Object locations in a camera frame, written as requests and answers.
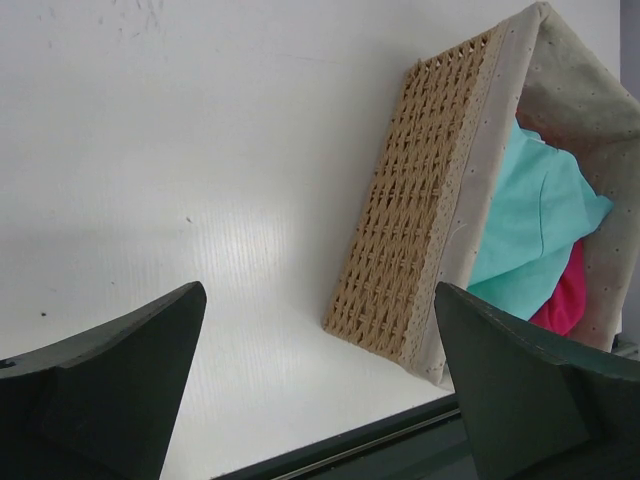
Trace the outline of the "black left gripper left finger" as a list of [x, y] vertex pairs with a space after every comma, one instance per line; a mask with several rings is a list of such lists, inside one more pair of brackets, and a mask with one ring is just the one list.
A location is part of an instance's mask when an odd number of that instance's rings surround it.
[[191, 282], [2, 360], [2, 478], [159, 478], [206, 303]]

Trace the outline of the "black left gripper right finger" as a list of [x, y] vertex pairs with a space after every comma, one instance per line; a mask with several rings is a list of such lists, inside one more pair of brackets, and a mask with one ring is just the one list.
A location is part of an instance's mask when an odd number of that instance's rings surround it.
[[636, 479], [639, 364], [438, 284], [438, 329], [482, 479]]

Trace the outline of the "pink t shirt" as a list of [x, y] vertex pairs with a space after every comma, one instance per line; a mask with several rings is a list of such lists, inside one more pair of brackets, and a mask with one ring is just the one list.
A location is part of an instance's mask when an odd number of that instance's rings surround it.
[[583, 240], [572, 247], [567, 266], [552, 296], [529, 320], [530, 323], [567, 337], [582, 319], [587, 301]]

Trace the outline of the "wicker basket with cloth liner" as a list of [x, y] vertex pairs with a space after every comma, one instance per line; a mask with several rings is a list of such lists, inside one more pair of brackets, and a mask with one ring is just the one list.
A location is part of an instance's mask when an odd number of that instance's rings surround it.
[[571, 335], [610, 349], [639, 252], [639, 104], [546, 2], [407, 71], [327, 333], [452, 388], [435, 288], [470, 282], [513, 120], [614, 203], [585, 242]]

